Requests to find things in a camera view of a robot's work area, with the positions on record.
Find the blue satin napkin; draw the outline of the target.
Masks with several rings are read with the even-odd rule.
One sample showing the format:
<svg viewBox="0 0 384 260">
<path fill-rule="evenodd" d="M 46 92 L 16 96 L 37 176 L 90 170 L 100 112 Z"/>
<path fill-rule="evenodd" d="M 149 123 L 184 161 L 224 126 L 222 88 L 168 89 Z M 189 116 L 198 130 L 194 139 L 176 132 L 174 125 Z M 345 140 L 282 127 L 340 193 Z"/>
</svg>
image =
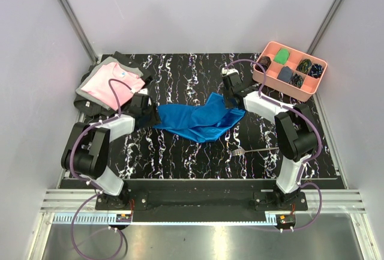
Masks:
<svg viewBox="0 0 384 260">
<path fill-rule="evenodd" d="M 224 97 L 213 92 L 202 106 L 165 104 L 158 107 L 158 114 L 161 122 L 154 128 L 206 143 L 217 141 L 244 117 L 245 111 L 227 108 Z"/>
</svg>

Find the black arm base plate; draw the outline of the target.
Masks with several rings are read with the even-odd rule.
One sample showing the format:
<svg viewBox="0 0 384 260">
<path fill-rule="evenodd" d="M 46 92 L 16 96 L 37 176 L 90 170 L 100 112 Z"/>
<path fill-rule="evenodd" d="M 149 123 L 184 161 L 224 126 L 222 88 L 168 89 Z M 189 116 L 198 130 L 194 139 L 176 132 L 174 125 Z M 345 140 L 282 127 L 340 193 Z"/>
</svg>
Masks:
<svg viewBox="0 0 384 260">
<path fill-rule="evenodd" d="M 240 225 L 270 213 L 308 211 L 304 192 L 283 196 L 274 180 L 127 180 L 124 199 L 99 196 L 97 210 L 133 209 L 138 225 Z"/>
</svg>

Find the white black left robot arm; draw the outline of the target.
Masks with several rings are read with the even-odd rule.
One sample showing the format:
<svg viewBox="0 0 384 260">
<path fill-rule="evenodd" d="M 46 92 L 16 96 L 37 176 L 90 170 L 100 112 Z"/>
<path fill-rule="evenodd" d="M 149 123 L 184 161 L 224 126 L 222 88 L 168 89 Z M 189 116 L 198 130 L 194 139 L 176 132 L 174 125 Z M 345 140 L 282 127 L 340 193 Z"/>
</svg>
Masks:
<svg viewBox="0 0 384 260">
<path fill-rule="evenodd" d="M 114 208 L 124 209 L 130 195 L 123 191 L 124 181 L 108 167 L 109 145 L 159 123 L 160 116 L 152 98 L 136 93 L 126 113 L 92 124 L 75 123 L 61 157 L 61 166 L 73 177 L 109 195 L 108 201 Z"/>
</svg>

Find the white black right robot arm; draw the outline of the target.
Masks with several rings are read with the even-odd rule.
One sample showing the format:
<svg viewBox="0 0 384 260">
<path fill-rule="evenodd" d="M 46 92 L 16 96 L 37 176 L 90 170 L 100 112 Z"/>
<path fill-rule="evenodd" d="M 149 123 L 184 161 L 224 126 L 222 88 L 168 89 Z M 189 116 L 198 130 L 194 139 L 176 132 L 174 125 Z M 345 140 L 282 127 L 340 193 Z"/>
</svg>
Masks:
<svg viewBox="0 0 384 260">
<path fill-rule="evenodd" d="M 292 193 L 299 188 L 302 165 L 322 148 L 312 114 L 306 104 L 292 106 L 264 95 L 252 84 L 244 83 L 235 69 L 224 68 L 221 75 L 227 108 L 255 113 L 275 125 L 283 161 L 276 182 L 279 191 L 272 195 L 272 202 L 276 208 L 285 210 L 294 202 Z"/>
</svg>

